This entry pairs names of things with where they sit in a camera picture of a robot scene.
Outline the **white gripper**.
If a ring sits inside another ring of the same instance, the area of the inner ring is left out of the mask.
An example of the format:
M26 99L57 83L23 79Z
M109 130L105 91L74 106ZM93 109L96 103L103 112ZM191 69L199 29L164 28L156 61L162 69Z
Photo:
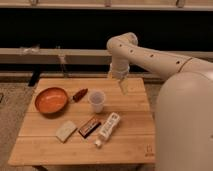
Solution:
M128 79L125 78L129 74L130 67L127 67L125 70L119 71L110 66L109 74L112 78L119 79L119 87L123 94L128 93Z

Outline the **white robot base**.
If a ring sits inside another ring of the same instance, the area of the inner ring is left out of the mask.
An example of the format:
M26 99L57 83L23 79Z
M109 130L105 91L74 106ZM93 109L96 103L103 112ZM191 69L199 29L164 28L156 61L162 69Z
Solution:
M156 171L213 171L213 73L179 73L156 103Z

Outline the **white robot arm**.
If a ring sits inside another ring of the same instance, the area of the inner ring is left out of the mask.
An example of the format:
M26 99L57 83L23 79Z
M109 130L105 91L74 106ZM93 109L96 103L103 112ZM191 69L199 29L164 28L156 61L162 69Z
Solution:
M118 80L123 94L128 92L127 75L131 63L164 80L183 72L198 72L213 80L213 63L192 56L139 47L138 38L132 32L110 38L106 46L112 56L108 77Z

